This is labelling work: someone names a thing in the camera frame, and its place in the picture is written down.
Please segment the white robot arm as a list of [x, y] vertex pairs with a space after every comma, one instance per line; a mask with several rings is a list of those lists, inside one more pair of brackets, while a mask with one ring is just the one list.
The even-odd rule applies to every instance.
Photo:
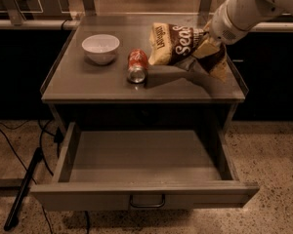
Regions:
[[258, 23], [282, 13], [293, 16], [293, 0], [226, 0], [204, 26], [206, 34], [192, 55], [198, 59], [214, 55], [222, 44], [236, 43]]

